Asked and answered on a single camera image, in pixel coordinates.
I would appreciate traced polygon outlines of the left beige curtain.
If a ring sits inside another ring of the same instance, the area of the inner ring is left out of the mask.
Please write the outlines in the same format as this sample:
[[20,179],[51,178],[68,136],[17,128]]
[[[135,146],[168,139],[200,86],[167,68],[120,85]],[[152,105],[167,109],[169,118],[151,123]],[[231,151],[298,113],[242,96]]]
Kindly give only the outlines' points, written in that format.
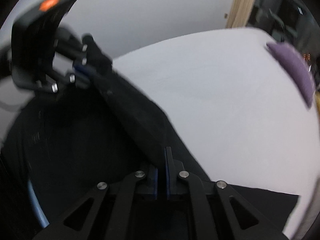
[[255,0],[233,0],[226,28],[245,27],[251,15]]

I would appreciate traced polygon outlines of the black denim pants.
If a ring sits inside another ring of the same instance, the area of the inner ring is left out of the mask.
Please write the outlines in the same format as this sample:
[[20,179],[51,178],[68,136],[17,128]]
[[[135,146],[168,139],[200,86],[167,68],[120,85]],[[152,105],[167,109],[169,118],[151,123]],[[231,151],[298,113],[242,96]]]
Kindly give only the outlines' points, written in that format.
[[[173,197],[166,147],[184,166],[185,193]],[[284,239],[296,201],[219,187],[164,113],[117,75],[37,93],[1,149],[1,239]]]

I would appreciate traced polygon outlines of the dark glass window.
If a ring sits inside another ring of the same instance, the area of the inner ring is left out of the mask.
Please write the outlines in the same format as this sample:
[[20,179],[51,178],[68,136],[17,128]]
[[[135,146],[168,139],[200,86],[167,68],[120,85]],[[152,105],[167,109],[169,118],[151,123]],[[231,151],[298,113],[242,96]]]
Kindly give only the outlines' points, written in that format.
[[255,0],[247,26],[292,44],[307,62],[319,89],[319,24],[303,0]]

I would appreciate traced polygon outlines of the white bed mattress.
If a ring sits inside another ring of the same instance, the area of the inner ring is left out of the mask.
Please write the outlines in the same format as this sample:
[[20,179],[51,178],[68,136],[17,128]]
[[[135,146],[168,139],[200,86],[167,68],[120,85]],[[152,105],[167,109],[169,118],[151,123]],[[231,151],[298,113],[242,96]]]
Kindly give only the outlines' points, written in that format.
[[172,38],[113,66],[167,114],[212,180],[299,195],[284,228],[304,239],[319,213],[319,117],[256,28]]

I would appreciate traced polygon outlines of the purple cushion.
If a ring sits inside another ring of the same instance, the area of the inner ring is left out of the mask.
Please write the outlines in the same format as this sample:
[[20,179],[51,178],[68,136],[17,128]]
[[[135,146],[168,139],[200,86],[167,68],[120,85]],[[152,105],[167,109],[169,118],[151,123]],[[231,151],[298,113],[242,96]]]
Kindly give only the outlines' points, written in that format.
[[302,55],[293,45],[287,42],[267,42],[266,46],[270,54],[294,81],[307,107],[311,108],[316,85]]

